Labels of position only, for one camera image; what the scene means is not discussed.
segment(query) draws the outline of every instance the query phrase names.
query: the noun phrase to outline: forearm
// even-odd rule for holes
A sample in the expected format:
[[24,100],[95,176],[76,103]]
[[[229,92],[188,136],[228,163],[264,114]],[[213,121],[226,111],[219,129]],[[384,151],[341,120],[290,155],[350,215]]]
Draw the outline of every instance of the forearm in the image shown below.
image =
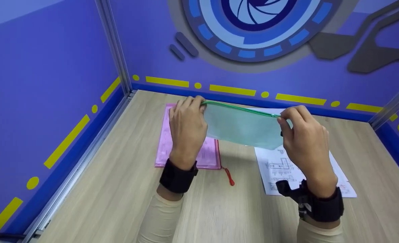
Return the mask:
[[344,243],[342,226],[322,229],[314,226],[312,221],[300,219],[297,229],[297,243]]
[[171,243],[181,214],[182,194],[159,184],[139,229],[136,243]]

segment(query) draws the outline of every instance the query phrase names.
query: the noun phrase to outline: right hand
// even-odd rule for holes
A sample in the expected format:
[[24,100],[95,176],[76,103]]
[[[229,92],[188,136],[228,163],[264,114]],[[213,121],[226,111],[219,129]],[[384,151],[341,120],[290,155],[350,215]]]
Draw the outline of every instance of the right hand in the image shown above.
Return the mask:
[[[290,119],[293,128],[286,121]],[[305,106],[285,109],[278,118],[283,146],[289,159],[306,176],[309,190],[318,197],[330,197],[337,177],[329,157],[329,132],[310,114]]]

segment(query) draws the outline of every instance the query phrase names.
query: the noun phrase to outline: blue wall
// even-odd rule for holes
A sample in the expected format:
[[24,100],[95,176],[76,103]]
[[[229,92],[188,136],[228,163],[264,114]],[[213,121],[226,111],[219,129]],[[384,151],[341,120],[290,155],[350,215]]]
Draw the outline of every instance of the blue wall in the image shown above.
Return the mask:
[[0,0],[0,232],[41,211],[121,100],[117,77],[94,1]]

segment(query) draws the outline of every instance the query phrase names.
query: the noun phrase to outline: black wrist strap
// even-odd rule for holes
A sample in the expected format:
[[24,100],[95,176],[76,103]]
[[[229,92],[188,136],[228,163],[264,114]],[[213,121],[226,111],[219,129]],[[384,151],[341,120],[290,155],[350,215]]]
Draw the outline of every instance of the black wrist strap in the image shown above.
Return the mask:
[[189,171],[179,169],[170,159],[165,164],[164,171],[160,176],[160,183],[173,193],[185,193],[189,190],[193,178],[198,174],[196,161]]
[[276,186],[280,194],[291,197],[298,203],[299,216],[309,215],[317,222],[334,222],[343,215],[343,198],[339,187],[329,198],[318,198],[307,187],[306,180],[301,182],[298,189],[292,190],[288,181],[278,181]]

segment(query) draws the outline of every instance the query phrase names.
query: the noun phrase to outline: beige sleeve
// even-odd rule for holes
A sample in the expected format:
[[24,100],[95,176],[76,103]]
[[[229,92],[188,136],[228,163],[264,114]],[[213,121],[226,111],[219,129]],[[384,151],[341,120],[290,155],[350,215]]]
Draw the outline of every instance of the beige sleeve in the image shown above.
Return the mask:
[[139,228],[136,243],[171,243],[182,203],[183,199],[168,201],[155,192]]
[[[145,213],[136,243],[171,243],[182,203],[183,199],[168,201],[155,193]],[[297,243],[344,243],[342,226],[320,229],[300,219]]]
[[321,229],[300,219],[297,243],[344,243],[342,225],[334,229]]

